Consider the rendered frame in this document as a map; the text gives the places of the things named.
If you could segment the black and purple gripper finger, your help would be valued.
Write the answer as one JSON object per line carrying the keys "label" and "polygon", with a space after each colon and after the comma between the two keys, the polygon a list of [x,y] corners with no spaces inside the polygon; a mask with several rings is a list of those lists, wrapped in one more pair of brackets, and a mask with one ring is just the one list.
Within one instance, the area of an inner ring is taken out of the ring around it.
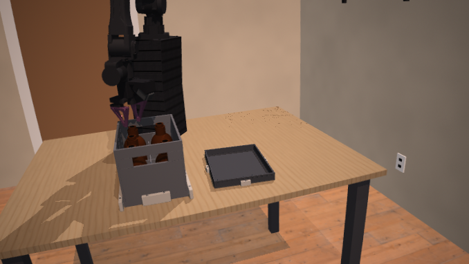
{"label": "black and purple gripper finger", "polygon": [[[122,106],[120,108],[118,107],[111,107],[111,110],[116,114],[116,116],[119,118],[119,120],[121,121],[123,127],[128,127],[128,119],[129,119],[129,107],[128,106]],[[125,121],[123,120],[120,112],[123,112],[123,115],[124,115],[124,119]]]}
{"label": "black and purple gripper finger", "polygon": [[137,103],[137,104],[140,105],[139,115],[138,115],[137,109],[136,109],[137,104],[131,105],[132,111],[134,112],[134,116],[135,116],[137,122],[141,121],[142,113],[145,109],[146,103],[147,103],[147,100]]}

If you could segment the dark grey divided crate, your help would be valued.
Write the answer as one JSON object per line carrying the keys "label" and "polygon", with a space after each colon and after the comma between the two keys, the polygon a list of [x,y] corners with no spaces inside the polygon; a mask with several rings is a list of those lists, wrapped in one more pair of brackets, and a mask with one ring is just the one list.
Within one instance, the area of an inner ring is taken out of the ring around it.
{"label": "dark grey divided crate", "polygon": [[[139,127],[163,122],[166,133],[173,140],[171,119],[175,128],[176,141],[151,144],[151,139],[156,132],[142,133],[138,135],[145,140],[146,145],[124,149],[128,127],[133,125]],[[189,196],[183,141],[172,114],[144,117],[140,122],[136,119],[128,120],[128,127],[123,127],[118,121],[113,148],[124,206],[142,205],[142,196],[164,191],[170,191],[171,199]],[[167,153],[168,161],[156,163],[159,153]],[[134,166],[132,158],[145,155],[147,155],[147,164]]]}

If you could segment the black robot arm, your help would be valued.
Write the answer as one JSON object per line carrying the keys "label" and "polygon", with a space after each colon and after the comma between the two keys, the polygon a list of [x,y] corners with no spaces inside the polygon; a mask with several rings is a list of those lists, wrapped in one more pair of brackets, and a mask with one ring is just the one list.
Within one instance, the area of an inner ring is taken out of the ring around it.
{"label": "black robot arm", "polygon": [[[167,0],[135,0],[135,4],[137,13],[146,14],[144,17],[146,26],[143,25],[143,32],[138,33],[138,38],[169,38],[169,33],[164,31],[162,17],[167,9]],[[104,63],[102,79],[109,86],[118,84],[121,98],[128,99],[139,95],[144,101],[151,100],[156,92],[155,80],[135,78],[132,62],[128,61],[137,59],[139,53],[131,22],[130,0],[110,0],[110,9],[109,60]],[[133,77],[134,79],[130,81]],[[126,79],[129,81],[124,82]]]}

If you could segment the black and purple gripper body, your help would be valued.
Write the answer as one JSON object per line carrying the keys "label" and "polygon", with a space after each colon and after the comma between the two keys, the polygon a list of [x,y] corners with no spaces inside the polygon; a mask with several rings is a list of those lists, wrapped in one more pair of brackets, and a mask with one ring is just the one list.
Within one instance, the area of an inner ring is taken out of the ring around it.
{"label": "black and purple gripper body", "polygon": [[117,89],[118,89],[118,95],[109,98],[110,102],[113,103],[113,104],[110,104],[110,106],[112,106],[112,107],[120,108],[120,107],[124,106],[125,102],[127,102],[128,105],[134,105],[134,104],[137,104],[139,102],[144,101],[144,100],[142,100],[142,98],[139,95],[134,96],[134,97],[130,97],[128,99],[127,98],[121,98],[118,84],[117,84]]}

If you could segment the brown bottle with cream label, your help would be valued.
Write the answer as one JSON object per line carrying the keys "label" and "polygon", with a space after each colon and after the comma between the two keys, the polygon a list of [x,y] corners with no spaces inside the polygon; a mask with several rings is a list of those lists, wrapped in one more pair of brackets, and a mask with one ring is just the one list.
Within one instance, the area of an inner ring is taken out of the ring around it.
{"label": "brown bottle with cream label", "polygon": [[[132,144],[132,145],[127,146],[127,148],[130,148],[130,147],[136,147],[136,145]],[[147,164],[146,160],[142,157],[137,157],[137,158],[132,158],[132,159],[133,159],[134,166]]]}

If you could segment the brown ceramic bottle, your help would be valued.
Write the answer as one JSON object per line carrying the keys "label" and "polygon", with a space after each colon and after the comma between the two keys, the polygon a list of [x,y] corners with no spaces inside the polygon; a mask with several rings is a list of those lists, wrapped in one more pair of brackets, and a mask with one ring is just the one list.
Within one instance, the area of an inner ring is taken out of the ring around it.
{"label": "brown ceramic bottle", "polygon": [[[169,142],[169,140],[161,140],[160,141],[160,143],[163,143],[163,142]],[[165,162],[165,161],[168,161],[167,153],[158,154],[158,156],[156,157],[156,163],[157,162]]]}

